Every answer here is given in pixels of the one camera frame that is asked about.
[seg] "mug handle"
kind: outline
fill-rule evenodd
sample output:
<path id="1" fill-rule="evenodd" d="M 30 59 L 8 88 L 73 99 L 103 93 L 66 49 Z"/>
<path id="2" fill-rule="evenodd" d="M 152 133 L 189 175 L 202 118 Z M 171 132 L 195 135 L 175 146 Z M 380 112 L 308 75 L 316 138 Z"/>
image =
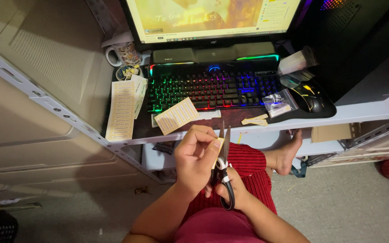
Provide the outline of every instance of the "mug handle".
<path id="1" fill-rule="evenodd" d="M 116 63 L 112 63 L 110 60 L 109 60 L 109 52 L 110 51 L 114 51 L 116 52 L 116 50 L 114 49 L 113 46 L 110 46 L 106 49 L 106 52 L 105 52 L 105 57 L 106 57 L 106 60 L 108 60 L 108 63 L 111 64 L 112 66 L 114 67 L 119 67 L 119 66 L 122 66 L 122 62 L 120 60 L 118 60 Z"/>

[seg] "person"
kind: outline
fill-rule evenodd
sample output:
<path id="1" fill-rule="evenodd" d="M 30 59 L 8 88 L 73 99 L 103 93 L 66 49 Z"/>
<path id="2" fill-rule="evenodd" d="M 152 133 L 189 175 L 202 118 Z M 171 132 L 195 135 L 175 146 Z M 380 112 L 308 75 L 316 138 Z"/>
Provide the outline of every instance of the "person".
<path id="1" fill-rule="evenodd" d="M 212 128 L 193 125 L 175 149 L 177 180 L 136 219 L 122 243 L 271 242 L 309 243 L 297 229 L 278 217 L 271 199 L 273 169 L 289 174 L 302 144 L 301 130 L 285 146 L 259 151 L 230 144 L 227 173 L 235 194 L 235 210 L 224 185 L 209 185 L 220 141 Z"/>

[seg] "scissors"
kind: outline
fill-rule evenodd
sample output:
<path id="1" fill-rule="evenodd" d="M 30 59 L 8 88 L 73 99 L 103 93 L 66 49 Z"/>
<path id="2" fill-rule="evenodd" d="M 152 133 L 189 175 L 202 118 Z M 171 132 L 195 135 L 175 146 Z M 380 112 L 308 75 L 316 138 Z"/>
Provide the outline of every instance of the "scissors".
<path id="1" fill-rule="evenodd" d="M 221 183 L 226 186 L 230 202 L 227 204 L 223 197 L 220 197 L 220 202 L 226 210 L 230 211 L 235 207 L 235 195 L 233 193 L 232 185 L 230 184 L 230 179 L 226 172 L 228 167 L 227 155 L 229 153 L 230 144 L 230 126 L 227 128 L 226 135 L 224 135 L 224 122 L 220 127 L 219 137 L 224 138 L 224 143 L 220 150 L 219 157 L 217 158 L 216 165 L 214 169 L 211 170 L 210 184 L 212 187 L 214 187 L 217 184 L 217 180 L 220 180 Z"/>

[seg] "red clothing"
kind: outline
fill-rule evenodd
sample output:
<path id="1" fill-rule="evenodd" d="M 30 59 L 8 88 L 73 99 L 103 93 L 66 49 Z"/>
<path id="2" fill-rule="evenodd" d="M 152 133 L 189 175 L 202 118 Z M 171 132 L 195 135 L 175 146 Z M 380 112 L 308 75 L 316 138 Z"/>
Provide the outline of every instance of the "red clothing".
<path id="1" fill-rule="evenodd" d="M 265 155 L 248 145 L 231 143 L 227 162 L 238 172 L 246 189 L 277 214 L 271 198 L 271 179 L 265 171 Z M 206 198 L 202 190 L 188 206 L 182 224 L 193 214 L 210 207 L 222 207 L 220 196 L 213 192 Z"/>
<path id="2" fill-rule="evenodd" d="M 222 207 L 195 213 L 175 235 L 176 243 L 245 242 L 261 243 L 247 217 Z"/>

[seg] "monitor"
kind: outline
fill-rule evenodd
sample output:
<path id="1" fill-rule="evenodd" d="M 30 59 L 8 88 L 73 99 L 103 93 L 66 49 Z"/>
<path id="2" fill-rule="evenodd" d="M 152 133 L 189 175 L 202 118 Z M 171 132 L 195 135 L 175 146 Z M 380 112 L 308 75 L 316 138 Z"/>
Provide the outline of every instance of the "monitor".
<path id="1" fill-rule="evenodd" d="M 285 33 L 300 0 L 126 0 L 141 44 Z"/>

